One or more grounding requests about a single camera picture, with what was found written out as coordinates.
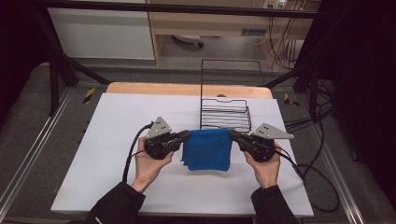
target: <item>blue cloth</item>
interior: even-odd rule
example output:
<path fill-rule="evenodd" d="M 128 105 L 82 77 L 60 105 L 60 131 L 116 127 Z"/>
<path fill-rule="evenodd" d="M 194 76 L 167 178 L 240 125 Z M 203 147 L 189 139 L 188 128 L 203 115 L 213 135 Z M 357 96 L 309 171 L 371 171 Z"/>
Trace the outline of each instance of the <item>blue cloth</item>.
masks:
<path fill-rule="evenodd" d="M 228 129 L 193 130 L 183 144 L 181 160 L 191 171 L 228 171 L 232 144 Z"/>

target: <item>forearm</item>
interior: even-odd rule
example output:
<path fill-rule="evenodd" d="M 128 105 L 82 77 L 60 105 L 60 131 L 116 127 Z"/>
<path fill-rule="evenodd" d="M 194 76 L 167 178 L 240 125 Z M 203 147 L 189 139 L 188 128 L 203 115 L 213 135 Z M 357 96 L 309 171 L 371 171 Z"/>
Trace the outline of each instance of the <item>forearm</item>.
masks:
<path fill-rule="evenodd" d="M 143 194 L 120 182 L 96 203 L 85 223 L 133 224 L 143 201 Z"/>
<path fill-rule="evenodd" d="M 257 224 L 298 223 L 278 185 L 268 189 L 257 189 L 251 195 L 251 200 L 256 211 Z"/>

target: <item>white table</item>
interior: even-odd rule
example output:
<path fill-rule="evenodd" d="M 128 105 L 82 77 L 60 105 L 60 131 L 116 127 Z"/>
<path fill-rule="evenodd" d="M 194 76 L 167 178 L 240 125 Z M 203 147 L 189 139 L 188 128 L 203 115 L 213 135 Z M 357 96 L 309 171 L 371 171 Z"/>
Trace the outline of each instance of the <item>white table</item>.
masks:
<path fill-rule="evenodd" d="M 252 130 L 263 122 L 285 130 L 276 100 L 246 100 Z M 199 96 L 104 93 L 51 210 L 64 214 L 89 212 L 121 181 L 129 148 L 144 125 L 162 116 L 173 132 L 196 130 L 199 129 L 199 109 Z M 294 159 L 290 141 L 277 142 Z M 233 143 L 228 172 L 189 171 L 180 161 L 181 155 L 182 147 L 148 187 L 140 214 L 254 216 L 250 195 L 259 185 L 236 143 Z M 313 216 L 301 179 L 288 161 L 281 160 L 278 185 L 292 213 L 297 217 Z M 133 178 L 134 160 L 128 181 L 132 182 Z"/>

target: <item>floor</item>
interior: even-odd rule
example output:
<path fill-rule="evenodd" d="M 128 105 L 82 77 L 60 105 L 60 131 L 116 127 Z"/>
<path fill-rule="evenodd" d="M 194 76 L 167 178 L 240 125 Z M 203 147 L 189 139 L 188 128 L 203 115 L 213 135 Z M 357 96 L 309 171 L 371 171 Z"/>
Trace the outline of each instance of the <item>floor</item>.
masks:
<path fill-rule="evenodd" d="M 199 83 L 201 61 L 207 59 L 244 59 L 257 61 L 265 74 L 264 82 L 281 76 L 287 69 L 268 68 L 262 52 L 254 44 L 254 39 L 203 37 L 203 48 L 182 43 L 171 36 L 165 38 L 162 62 L 121 62 L 109 63 L 103 60 L 90 61 L 92 71 L 103 77 L 117 81 L 136 82 L 175 82 Z M 249 67 L 242 64 L 240 68 Z M 106 86 L 93 82 L 90 78 L 78 73 L 80 82 L 76 88 L 64 88 L 69 94 L 62 115 L 57 118 L 56 125 L 49 130 L 50 135 L 40 145 L 39 154 L 29 165 L 24 161 L 26 155 L 32 154 L 31 147 L 46 122 L 51 121 L 49 71 L 46 65 L 39 66 L 21 93 L 20 100 L 13 106 L 7 121 L 0 130 L 0 192 L 4 192 L 0 200 L 0 220 L 2 223 L 66 223 L 71 219 L 83 219 L 84 215 L 65 216 L 50 211 L 56 196 L 56 189 L 62 184 L 68 166 L 78 150 L 78 142 L 83 138 L 84 130 Z M 291 78 L 272 89 L 278 100 L 282 117 L 285 121 L 306 118 L 304 102 L 306 93 L 295 93 L 292 90 L 294 79 Z M 83 100 L 89 88 L 95 87 L 95 93 L 88 104 Z M 285 104 L 285 93 L 293 103 Z M 325 96 L 319 102 L 327 101 Z M 361 220 L 351 220 L 347 205 L 340 204 L 334 212 L 327 213 L 314 209 L 315 216 L 299 220 L 301 223 L 396 223 L 396 213 L 370 174 L 364 163 L 352 160 L 344 131 L 338 124 L 336 115 L 323 120 L 325 146 L 334 156 L 335 163 L 346 181 L 347 189 L 353 203 L 358 208 Z M 318 126 L 307 127 L 293 132 L 296 138 L 291 141 L 298 163 L 309 163 L 318 151 Z M 332 179 L 332 167 L 322 154 L 314 164 L 325 176 Z M 13 177 L 23 168 L 26 175 L 12 191 L 10 183 L 16 183 Z M 331 209 L 336 198 L 329 184 L 317 173 L 308 173 L 307 189 L 310 200 L 320 208 Z"/>

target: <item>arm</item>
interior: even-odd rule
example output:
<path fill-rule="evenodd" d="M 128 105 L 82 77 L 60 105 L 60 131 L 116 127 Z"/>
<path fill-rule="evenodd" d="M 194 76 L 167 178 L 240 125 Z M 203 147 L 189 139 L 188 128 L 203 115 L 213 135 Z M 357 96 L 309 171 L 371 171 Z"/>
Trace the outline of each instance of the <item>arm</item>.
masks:
<path fill-rule="evenodd" d="M 120 182 L 115 188 L 103 196 L 92 208 L 85 221 L 86 224 L 132 224 L 137 212 L 145 201 L 143 192 L 157 178 L 161 169 L 172 161 L 174 152 L 159 161 L 152 159 L 144 152 L 145 138 L 139 138 L 134 156 L 135 178 L 131 186 Z"/>
<path fill-rule="evenodd" d="M 249 153 L 244 152 L 244 154 L 247 163 L 253 167 L 256 179 L 260 184 L 260 188 L 251 195 L 257 224 L 298 223 L 277 185 L 280 156 L 274 154 L 269 161 L 256 162 Z"/>

